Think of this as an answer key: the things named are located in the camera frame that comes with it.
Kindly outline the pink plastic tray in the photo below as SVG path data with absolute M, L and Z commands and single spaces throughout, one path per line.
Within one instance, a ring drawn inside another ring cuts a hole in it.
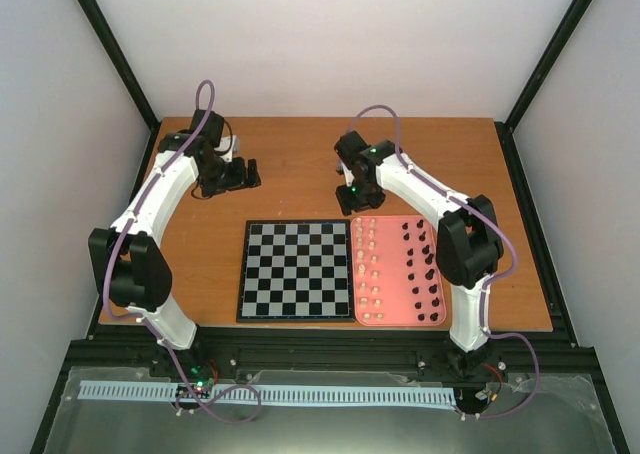
M 362 218 L 363 225 L 356 225 Z M 370 226 L 371 218 L 376 225 Z M 416 224 L 424 219 L 422 228 Z M 402 224 L 408 223 L 408 232 Z M 356 229 L 363 229 L 361 238 Z M 375 237 L 369 238 L 370 229 Z M 356 241 L 362 239 L 362 249 Z M 369 243 L 376 243 L 369 249 Z M 429 222 L 420 215 L 357 216 L 351 221 L 351 244 L 356 320 L 366 327 L 433 328 L 447 317 L 447 307 L 439 270 L 436 266 L 435 233 Z M 371 257 L 378 262 L 371 264 Z M 366 267 L 362 277 L 356 269 Z M 377 279 L 372 279 L 373 271 Z

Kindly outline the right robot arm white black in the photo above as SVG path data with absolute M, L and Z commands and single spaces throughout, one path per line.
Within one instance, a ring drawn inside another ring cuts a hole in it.
M 378 208 L 391 192 L 435 229 L 435 263 L 451 285 L 453 301 L 443 359 L 452 375 L 469 378 L 488 355 L 490 280 L 504 255 L 493 204 L 484 195 L 469 198 L 449 188 L 389 140 L 371 145 L 349 131 L 334 151 L 345 177 L 336 188 L 345 215 Z

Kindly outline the black aluminium frame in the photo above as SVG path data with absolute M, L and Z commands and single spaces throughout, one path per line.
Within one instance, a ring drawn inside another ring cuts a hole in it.
M 76 1 L 149 128 L 150 141 L 156 141 L 161 123 L 153 113 L 97 0 Z M 552 331 L 538 332 L 530 338 L 541 358 L 540 365 L 546 374 L 590 374 L 595 384 L 596 406 L 604 416 L 605 429 L 613 449 L 617 453 L 626 453 L 629 447 L 597 355 L 594 349 L 578 344 L 513 137 L 517 125 L 592 1 L 571 1 L 506 121 L 496 123 L 495 130 L 552 321 Z M 445 346 L 445 337 L 440 331 L 433 334 L 385 334 L 381 331 L 358 334 L 352 330 L 336 329 L 260 328 L 255 333 L 245 334 L 232 327 L 208 327 L 204 331 L 204 338 L 217 348 L 231 348 L 239 353 L 247 353 L 249 358 L 243 365 L 244 369 L 257 367 L 260 361 L 264 361 L 279 371 L 300 372 L 309 369 L 312 372 L 353 372 L 362 368 L 368 372 L 380 372 L 388 368 L 394 373 L 412 372 L 426 378 L 433 378 L 433 372 L 420 366 L 410 367 L 407 355 L 435 354 L 443 351 Z M 85 338 L 71 342 L 68 348 L 31 448 L 32 452 L 42 453 L 54 444 L 53 432 L 64 415 L 63 389 L 74 368 L 142 367 L 152 361 L 152 353 L 150 335 L 134 327 L 102 327 L 98 319 L 93 317 Z

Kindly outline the black white chess board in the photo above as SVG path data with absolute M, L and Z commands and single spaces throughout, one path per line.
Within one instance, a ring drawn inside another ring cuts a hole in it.
M 236 320 L 353 322 L 346 220 L 249 220 Z

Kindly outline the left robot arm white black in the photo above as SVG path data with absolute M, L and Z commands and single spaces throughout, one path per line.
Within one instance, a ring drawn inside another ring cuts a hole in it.
M 161 252 L 164 231 L 184 194 L 200 187 L 213 196 L 260 185 L 257 163 L 235 153 L 233 134 L 212 140 L 171 133 L 159 144 L 153 166 L 125 211 L 88 239 L 96 287 L 113 320 L 145 324 L 160 345 L 175 349 L 172 362 L 186 376 L 201 374 L 208 352 L 194 342 L 197 325 L 172 294 L 173 276 Z

